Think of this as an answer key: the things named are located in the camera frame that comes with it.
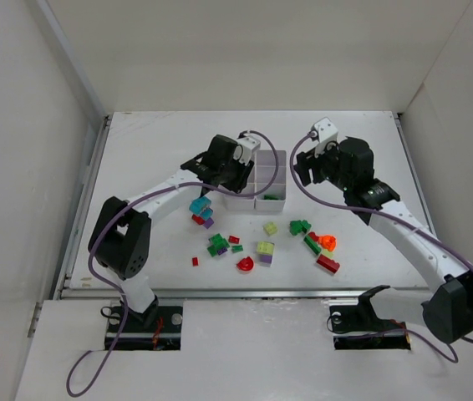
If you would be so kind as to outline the green lego brick stack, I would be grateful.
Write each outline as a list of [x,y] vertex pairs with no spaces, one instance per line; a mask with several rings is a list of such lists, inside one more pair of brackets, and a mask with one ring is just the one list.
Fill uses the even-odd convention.
[[207,250],[211,257],[220,256],[230,248],[228,240],[221,234],[217,233],[209,238],[209,246]]

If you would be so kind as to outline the lime green lego brick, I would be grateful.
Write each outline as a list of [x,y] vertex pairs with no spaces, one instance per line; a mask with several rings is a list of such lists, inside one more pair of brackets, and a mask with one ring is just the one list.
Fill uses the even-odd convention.
[[266,224],[263,225],[263,230],[266,232],[268,236],[273,236],[277,234],[278,228],[275,223],[272,221],[267,222]]

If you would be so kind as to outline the lime and purple lego stack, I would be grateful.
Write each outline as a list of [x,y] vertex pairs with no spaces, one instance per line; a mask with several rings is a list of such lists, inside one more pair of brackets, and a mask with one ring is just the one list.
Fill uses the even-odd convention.
[[275,249],[275,245],[272,242],[259,241],[257,243],[257,249],[256,249],[259,262],[262,264],[271,265],[274,249]]

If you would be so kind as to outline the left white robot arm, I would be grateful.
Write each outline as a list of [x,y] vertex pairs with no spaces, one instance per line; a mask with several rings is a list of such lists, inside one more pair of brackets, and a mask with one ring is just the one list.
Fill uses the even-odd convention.
[[89,240],[89,254],[111,271],[110,284],[125,297],[124,314],[147,328],[158,308],[143,268],[150,252],[152,226],[181,207],[220,189],[242,196],[261,142],[241,134],[215,135],[206,151],[181,164],[162,184],[128,200],[107,199]]

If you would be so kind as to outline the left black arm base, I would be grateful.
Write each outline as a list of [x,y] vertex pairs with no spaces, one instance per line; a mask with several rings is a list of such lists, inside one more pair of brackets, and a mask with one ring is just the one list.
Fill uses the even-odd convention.
[[113,302],[100,309],[100,315],[107,320],[104,335],[104,349],[116,351],[179,351],[183,321],[182,304],[156,305],[148,313],[147,323],[140,315],[129,311],[120,335],[118,331],[124,316],[123,302]]

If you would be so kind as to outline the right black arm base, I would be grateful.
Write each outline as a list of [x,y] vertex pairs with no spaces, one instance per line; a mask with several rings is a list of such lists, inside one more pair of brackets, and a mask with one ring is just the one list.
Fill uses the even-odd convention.
[[329,305],[328,330],[335,350],[411,349],[405,322],[378,317],[371,304],[376,294],[389,289],[380,285],[360,294],[356,302]]

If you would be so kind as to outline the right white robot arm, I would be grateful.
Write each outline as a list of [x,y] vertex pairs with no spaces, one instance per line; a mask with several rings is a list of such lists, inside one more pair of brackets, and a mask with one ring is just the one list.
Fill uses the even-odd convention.
[[380,307],[398,306],[413,312],[445,344],[461,339],[473,343],[473,264],[440,241],[414,218],[399,194],[374,176],[374,153],[365,140],[330,135],[321,140],[316,133],[308,151],[294,147],[290,171],[300,191],[310,184],[331,183],[343,193],[340,209],[353,212],[378,232],[425,280],[431,296],[424,301],[392,298],[387,285],[376,286],[359,296],[357,304],[340,310],[337,332],[385,332],[394,324],[378,315]]

